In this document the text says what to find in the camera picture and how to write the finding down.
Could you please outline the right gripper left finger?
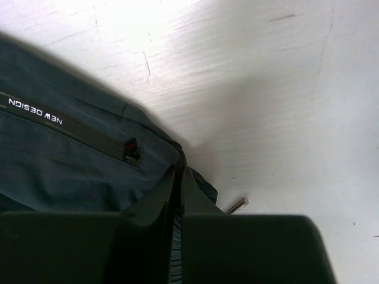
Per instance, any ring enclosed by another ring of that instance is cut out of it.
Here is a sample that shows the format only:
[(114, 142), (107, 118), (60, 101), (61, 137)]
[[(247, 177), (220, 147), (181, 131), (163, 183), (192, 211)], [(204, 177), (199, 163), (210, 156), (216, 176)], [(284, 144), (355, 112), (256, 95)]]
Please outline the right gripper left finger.
[(174, 223), (175, 171), (167, 170), (146, 196), (127, 208), (127, 247), (138, 283), (168, 283)]

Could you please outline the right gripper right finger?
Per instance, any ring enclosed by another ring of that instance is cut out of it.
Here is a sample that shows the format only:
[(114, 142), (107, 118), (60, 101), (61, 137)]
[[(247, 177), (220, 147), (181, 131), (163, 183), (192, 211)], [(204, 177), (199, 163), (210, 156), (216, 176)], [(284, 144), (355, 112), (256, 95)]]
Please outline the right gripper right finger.
[(181, 179), (181, 209), (183, 216), (224, 214), (197, 186), (189, 167), (185, 168)]

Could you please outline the dark navy shorts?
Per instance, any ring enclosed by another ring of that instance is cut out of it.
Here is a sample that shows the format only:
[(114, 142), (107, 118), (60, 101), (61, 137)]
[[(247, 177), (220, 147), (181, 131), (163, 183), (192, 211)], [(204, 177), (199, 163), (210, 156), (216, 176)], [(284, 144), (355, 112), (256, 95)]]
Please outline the dark navy shorts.
[[(1, 282), (138, 283), (125, 210), (181, 147), (139, 109), (1, 38)], [(169, 281), (179, 283), (174, 212)]]

